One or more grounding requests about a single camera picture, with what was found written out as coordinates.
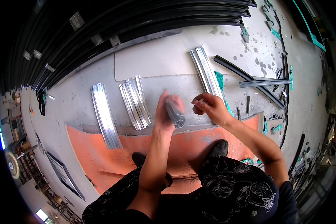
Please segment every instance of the forearm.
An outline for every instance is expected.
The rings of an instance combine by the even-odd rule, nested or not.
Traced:
[[[223,127],[246,145],[265,165],[283,160],[281,150],[273,140],[243,122],[233,118]]]
[[[172,135],[153,128],[152,138],[139,175],[139,187],[150,192],[161,193],[167,172],[167,159]]]

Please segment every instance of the shoe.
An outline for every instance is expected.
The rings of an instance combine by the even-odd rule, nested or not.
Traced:
[[[140,152],[134,152],[132,154],[132,160],[137,167],[140,167],[144,164],[146,156]]]
[[[132,154],[132,160],[137,167],[140,167],[144,164],[146,156],[140,152],[134,152]],[[162,186],[162,191],[167,187],[170,187],[173,183],[173,178],[169,173],[166,173],[166,179],[164,180],[164,184]]]
[[[207,155],[207,159],[211,156],[211,155],[224,155],[227,156],[228,155],[228,141],[225,139],[220,139],[218,140],[213,147],[211,148],[209,154]]]

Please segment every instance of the grinding wheel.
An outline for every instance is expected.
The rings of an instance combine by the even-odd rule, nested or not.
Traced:
[[[16,161],[15,156],[8,151],[5,153],[5,157],[13,179],[14,180],[18,179],[18,177],[20,176],[20,169],[18,167],[18,162]]]

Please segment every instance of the hand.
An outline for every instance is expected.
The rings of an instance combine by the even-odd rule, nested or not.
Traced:
[[[219,96],[202,93],[192,100],[192,104],[194,104],[193,111],[195,114],[207,114],[219,126],[228,126],[234,119]]]
[[[154,117],[154,128],[157,131],[162,131],[171,135],[175,130],[175,127],[173,122],[170,120],[165,107],[167,97],[170,97],[171,100],[175,101],[178,108],[184,113],[184,107],[181,98],[178,95],[169,95],[168,91],[165,90],[158,100],[158,105]]]

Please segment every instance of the silver aluminum strip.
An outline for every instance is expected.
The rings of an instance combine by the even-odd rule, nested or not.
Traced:
[[[143,107],[143,104],[142,104],[141,101],[139,101],[139,97],[137,96],[137,91],[133,89],[131,80],[128,79],[126,81],[126,83],[127,83],[127,87],[129,89],[129,92],[130,92],[130,96],[132,97],[134,105],[135,105],[135,107],[138,111],[138,115],[140,117],[140,120],[142,121],[143,127],[145,128],[146,126],[148,126],[148,124],[147,124],[146,120],[144,119],[143,111],[141,110],[141,108]]]
[[[133,118],[133,114],[132,114],[132,109],[130,108],[130,106],[129,106],[128,102],[127,102],[127,97],[126,97],[125,92],[123,90],[122,84],[120,84],[119,87],[120,87],[120,90],[121,90],[121,94],[122,94],[122,98],[123,98],[124,104],[125,104],[127,112],[128,112],[129,119],[131,120],[133,126],[137,130],[137,127],[135,125],[135,119]]]
[[[219,96],[223,101],[223,94],[220,90],[218,80],[215,77],[212,65],[202,46],[191,50],[190,54],[198,70],[203,86],[207,93]]]
[[[149,115],[148,115],[147,110],[146,110],[147,107],[144,106],[142,95],[139,93],[140,91],[139,91],[138,83],[134,82],[133,80],[131,80],[130,83],[132,85],[135,96],[138,100],[139,109],[142,111],[142,115],[143,115],[145,124],[146,124],[146,126],[148,126]]]
[[[124,90],[125,90],[125,93],[126,93],[126,96],[127,96],[127,99],[128,99],[128,103],[130,104],[130,107],[132,108],[132,111],[133,111],[133,116],[136,120],[136,123],[137,123],[137,128],[139,130],[143,129],[144,126],[143,126],[143,123],[138,115],[138,111],[137,111],[137,108],[135,107],[135,104],[134,104],[134,101],[132,99],[132,95],[131,95],[131,92],[129,91],[129,88],[127,86],[127,83],[123,83],[123,86],[124,86]]]
[[[98,83],[93,85],[91,88],[91,93],[94,103],[94,110],[96,112],[99,127],[101,129],[107,148],[122,148],[103,84]]]
[[[146,112],[147,112],[146,121],[147,121],[148,124],[150,124],[150,116],[149,116],[147,103],[145,101],[145,97],[144,97],[144,93],[143,93],[143,87],[142,87],[142,83],[141,83],[141,77],[138,75],[138,76],[135,76],[135,78],[136,78],[136,83],[137,83],[139,95],[142,98],[143,106],[144,106],[144,108],[146,109]]]

